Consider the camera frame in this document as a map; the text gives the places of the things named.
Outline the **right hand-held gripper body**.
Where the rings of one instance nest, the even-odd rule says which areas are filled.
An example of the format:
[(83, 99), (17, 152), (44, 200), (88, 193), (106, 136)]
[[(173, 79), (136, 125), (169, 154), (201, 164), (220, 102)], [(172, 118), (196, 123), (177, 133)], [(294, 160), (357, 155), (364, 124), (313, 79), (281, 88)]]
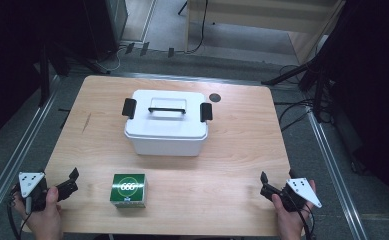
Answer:
[(290, 178), (286, 180), (286, 185), (280, 193), (283, 206), (288, 212), (302, 209), (307, 202), (318, 208), (322, 207), (320, 200), (306, 178), (299, 177), (293, 169), (289, 170), (289, 176)]

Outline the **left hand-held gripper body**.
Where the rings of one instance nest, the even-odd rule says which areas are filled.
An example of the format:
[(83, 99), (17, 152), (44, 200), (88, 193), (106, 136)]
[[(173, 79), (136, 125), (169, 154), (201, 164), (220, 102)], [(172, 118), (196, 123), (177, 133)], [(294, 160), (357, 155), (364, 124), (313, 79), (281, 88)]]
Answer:
[(25, 213), (31, 214), (33, 211), (43, 211), (48, 192), (45, 173), (20, 172), (19, 186)]

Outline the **green cardboard box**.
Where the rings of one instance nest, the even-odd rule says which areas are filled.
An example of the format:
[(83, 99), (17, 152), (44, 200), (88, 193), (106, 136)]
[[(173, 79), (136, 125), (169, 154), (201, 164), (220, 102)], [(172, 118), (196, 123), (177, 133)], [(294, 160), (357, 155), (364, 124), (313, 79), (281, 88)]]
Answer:
[(144, 174), (115, 174), (110, 202), (116, 208), (145, 208), (147, 180)]

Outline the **white plastic storage box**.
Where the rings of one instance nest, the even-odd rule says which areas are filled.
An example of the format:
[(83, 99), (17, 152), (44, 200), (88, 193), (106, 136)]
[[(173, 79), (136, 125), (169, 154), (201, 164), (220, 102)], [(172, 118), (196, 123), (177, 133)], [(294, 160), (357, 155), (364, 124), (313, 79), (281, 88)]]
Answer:
[(198, 156), (208, 134), (196, 138), (136, 136), (124, 132), (139, 155)]

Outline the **white lid with black handle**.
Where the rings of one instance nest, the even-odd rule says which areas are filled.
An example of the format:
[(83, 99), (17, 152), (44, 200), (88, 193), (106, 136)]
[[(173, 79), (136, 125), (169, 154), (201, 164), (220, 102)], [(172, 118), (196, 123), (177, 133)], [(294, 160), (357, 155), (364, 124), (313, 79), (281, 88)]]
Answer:
[(125, 99), (122, 115), (125, 134), (141, 139), (200, 140), (213, 119), (212, 104), (202, 93), (167, 90), (136, 90)]

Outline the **person's right hand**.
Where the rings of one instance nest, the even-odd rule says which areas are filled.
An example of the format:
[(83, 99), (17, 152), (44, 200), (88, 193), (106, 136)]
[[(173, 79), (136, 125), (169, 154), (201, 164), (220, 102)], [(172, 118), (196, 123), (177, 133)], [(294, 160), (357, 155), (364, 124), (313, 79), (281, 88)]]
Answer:
[(280, 240), (301, 240), (304, 223), (296, 212), (287, 212), (280, 197), (272, 195), (277, 216), (277, 228)]

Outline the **person's left hand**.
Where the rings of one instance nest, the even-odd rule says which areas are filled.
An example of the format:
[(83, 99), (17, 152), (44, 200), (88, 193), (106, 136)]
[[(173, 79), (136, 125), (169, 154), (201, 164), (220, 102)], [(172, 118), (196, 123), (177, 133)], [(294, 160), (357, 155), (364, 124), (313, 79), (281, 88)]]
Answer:
[(61, 206), (58, 204), (58, 189), (51, 187), (46, 195), (46, 206), (43, 211), (27, 215), (21, 194), (14, 195), (14, 209), (26, 221), (36, 240), (62, 240), (63, 228), (61, 220)]

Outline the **black upright stand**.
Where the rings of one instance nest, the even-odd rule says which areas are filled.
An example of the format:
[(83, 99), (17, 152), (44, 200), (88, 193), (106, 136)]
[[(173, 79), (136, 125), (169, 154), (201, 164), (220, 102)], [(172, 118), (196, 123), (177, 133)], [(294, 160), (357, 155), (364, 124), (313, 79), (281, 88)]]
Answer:
[(48, 62), (48, 52), (47, 45), (44, 44), (40, 50), (40, 102), (39, 106), (43, 107), (49, 99), (50, 96), (50, 79), (49, 79), (49, 62)]

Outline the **black slanted stand leg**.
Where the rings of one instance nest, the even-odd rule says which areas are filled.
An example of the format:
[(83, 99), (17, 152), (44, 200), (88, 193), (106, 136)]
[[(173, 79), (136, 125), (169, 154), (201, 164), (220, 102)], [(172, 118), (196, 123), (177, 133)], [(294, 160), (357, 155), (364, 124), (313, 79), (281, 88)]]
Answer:
[(261, 82), (262, 85), (266, 85), (266, 86), (274, 86), (274, 85), (277, 85), (291, 77), (294, 77), (302, 72), (305, 72), (307, 70), (313, 70), (314, 69), (314, 66), (317, 64), (317, 61), (316, 60), (310, 60), (298, 67), (296, 67), (295, 69), (292, 69), (274, 79), (271, 79), (271, 80), (263, 80)]

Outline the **dark cabinet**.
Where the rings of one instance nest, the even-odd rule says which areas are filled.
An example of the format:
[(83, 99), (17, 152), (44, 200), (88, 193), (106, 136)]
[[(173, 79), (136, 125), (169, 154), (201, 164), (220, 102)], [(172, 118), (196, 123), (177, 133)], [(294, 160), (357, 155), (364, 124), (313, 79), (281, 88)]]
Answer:
[(115, 53), (122, 39), (128, 10), (125, 0), (83, 0), (88, 20), (93, 58)]

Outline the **light wooden furniture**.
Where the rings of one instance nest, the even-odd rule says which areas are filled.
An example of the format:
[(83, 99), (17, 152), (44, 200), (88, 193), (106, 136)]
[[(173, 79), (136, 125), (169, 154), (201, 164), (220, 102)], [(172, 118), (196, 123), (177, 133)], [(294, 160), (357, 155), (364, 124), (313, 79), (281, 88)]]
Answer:
[(187, 0), (185, 49), (193, 20), (288, 31), (297, 60), (305, 63), (330, 34), (346, 0)]

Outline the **metal floor rail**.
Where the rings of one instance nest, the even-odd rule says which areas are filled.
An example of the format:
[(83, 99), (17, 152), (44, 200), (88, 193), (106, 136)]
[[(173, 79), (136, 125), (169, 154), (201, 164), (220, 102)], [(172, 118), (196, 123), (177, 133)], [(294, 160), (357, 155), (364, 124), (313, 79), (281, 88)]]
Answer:
[(49, 113), (51, 106), (53, 105), (58, 88), (61, 85), (61, 79), (58, 75), (55, 75), (50, 82), (50, 96), (46, 102), (36, 109), (36, 112), (31, 119), (28, 127), (25, 129), (23, 136), (15, 147), (9, 160), (7, 161), (5, 168), (0, 174), (0, 204), (2, 203), (6, 192), (9, 189), (9, 185), (17, 174), (23, 160), (30, 149), (32, 142), (34, 141), (40, 127), (42, 126), (47, 114)]
[(360, 215), (357, 211), (356, 205), (347, 189), (345, 181), (336, 162), (336, 158), (321, 124), (316, 120), (313, 113), (308, 114), (308, 119), (327, 166), (329, 176), (331, 178), (353, 240), (369, 240)]

